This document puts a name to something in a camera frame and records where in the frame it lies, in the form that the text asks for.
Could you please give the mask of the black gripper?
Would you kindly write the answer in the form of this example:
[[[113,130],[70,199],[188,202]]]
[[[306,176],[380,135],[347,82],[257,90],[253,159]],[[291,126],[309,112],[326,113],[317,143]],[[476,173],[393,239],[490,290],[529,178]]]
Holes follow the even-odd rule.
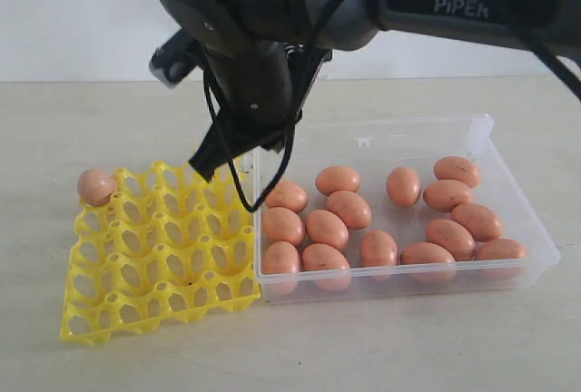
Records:
[[[210,182],[231,157],[256,147],[281,150],[293,98],[306,99],[332,51],[316,48],[306,64],[300,44],[260,42],[235,57],[213,50],[206,50],[205,56],[204,77],[220,110],[189,164]]]

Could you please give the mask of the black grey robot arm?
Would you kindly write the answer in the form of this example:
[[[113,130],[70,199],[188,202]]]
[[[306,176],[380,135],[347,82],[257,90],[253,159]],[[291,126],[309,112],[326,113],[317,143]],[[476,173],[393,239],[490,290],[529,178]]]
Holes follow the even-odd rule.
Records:
[[[400,31],[533,53],[572,93],[580,0],[160,0],[178,32],[150,66],[169,86],[200,68],[220,110],[190,164],[205,180],[256,147],[287,152],[321,63]]]

